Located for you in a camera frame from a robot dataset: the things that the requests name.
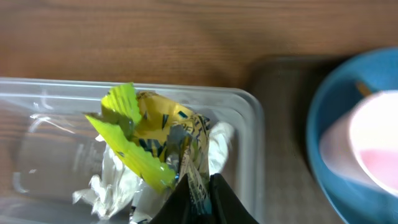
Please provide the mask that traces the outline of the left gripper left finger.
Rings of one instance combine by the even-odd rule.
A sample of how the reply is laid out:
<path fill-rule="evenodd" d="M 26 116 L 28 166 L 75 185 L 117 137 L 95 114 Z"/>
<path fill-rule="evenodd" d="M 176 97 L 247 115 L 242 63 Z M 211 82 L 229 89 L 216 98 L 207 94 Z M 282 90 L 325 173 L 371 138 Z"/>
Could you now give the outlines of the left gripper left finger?
<path fill-rule="evenodd" d="M 188 177 L 185 174 L 174 192 L 149 224 L 191 224 L 192 210 Z"/>

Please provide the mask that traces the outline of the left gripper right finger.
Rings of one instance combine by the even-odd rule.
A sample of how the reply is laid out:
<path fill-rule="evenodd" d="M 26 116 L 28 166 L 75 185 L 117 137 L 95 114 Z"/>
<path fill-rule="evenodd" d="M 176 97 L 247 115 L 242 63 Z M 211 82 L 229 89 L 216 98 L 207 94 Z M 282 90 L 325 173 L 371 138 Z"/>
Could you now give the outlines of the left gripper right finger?
<path fill-rule="evenodd" d="M 221 174 L 210 177 L 210 198 L 212 214 L 209 223 L 258 224 Z"/>

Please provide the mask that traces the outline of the white tissue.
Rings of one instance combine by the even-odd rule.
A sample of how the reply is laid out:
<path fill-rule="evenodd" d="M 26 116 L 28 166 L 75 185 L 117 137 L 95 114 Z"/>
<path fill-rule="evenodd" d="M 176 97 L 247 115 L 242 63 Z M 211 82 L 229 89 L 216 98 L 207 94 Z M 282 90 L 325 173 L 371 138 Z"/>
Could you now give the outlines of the white tissue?
<path fill-rule="evenodd" d="M 225 122 L 217 122 L 210 130 L 208 166 L 209 173 L 220 173 L 226 165 L 234 135 L 232 125 Z"/>
<path fill-rule="evenodd" d="M 171 193 L 170 189 L 155 191 L 106 146 L 101 175 L 93 175 L 87 189 L 72 193 L 72 203 L 90 205 L 91 214 L 96 215 L 100 223 L 109 223 L 128 209 L 129 223 L 141 224 L 149 223 L 158 214 Z"/>

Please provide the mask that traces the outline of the green yellow snack wrapper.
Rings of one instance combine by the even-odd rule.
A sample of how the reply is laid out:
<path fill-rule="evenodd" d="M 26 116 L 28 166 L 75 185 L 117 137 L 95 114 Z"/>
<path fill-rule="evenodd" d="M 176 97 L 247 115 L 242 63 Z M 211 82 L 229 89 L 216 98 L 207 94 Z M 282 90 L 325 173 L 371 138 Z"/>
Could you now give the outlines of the green yellow snack wrapper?
<path fill-rule="evenodd" d="M 187 176 L 193 213 L 211 213 L 210 119 L 133 83 L 112 87 L 86 119 L 115 155 L 157 192 Z"/>

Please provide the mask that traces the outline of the dark blue plate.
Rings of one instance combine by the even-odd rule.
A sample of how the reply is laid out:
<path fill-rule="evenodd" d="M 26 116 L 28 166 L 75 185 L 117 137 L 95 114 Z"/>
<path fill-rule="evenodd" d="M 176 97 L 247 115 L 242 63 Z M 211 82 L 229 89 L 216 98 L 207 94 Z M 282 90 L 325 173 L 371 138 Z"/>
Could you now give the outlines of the dark blue plate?
<path fill-rule="evenodd" d="M 397 48 L 377 49 L 352 57 L 322 81 L 307 116 L 310 166 L 320 188 L 344 223 L 397 223 L 396 197 L 335 175 L 319 153 L 321 135 L 362 99 L 355 87 L 356 81 L 364 82 L 372 91 L 395 90 Z"/>

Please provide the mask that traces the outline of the clear plastic bin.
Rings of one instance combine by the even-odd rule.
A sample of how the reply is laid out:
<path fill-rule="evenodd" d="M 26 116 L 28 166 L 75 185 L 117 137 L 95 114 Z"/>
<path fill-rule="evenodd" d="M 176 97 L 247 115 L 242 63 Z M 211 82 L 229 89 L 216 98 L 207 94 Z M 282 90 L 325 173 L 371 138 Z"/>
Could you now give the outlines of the clear plastic bin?
<path fill-rule="evenodd" d="M 98 223 L 72 194 L 101 172 L 105 143 L 84 114 L 98 112 L 110 82 L 1 78 L 1 222 Z M 235 129 L 222 175 L 246 210 L 264 222 L 260 103 L 234 88 L 135 84 Z"/>

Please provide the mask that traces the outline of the pink cup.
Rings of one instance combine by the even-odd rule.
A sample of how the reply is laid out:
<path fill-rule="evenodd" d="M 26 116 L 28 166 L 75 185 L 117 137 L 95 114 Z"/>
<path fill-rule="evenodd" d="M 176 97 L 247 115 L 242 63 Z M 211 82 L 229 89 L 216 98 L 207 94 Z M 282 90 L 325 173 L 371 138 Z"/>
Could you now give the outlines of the pink cup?
<path fill-rule="evenodd" d="M 320 155 L 334 174 L 397 196 L 397 91 L 362 99 L 322 135 Z"/>

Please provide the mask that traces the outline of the left wooden chopstick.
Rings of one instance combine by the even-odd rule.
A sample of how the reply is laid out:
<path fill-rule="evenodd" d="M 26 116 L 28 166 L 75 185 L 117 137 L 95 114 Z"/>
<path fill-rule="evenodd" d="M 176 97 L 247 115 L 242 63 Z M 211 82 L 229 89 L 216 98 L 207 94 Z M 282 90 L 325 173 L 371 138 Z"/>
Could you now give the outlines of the left wooden chopstick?
<path fill-rule="evenodd" d="M 360 94 L 364 97 L 367 97 L 372 94 L 372 91 L 368 88 L 368 86 L 363 82 L 356 82 L 356 87 Z"/>

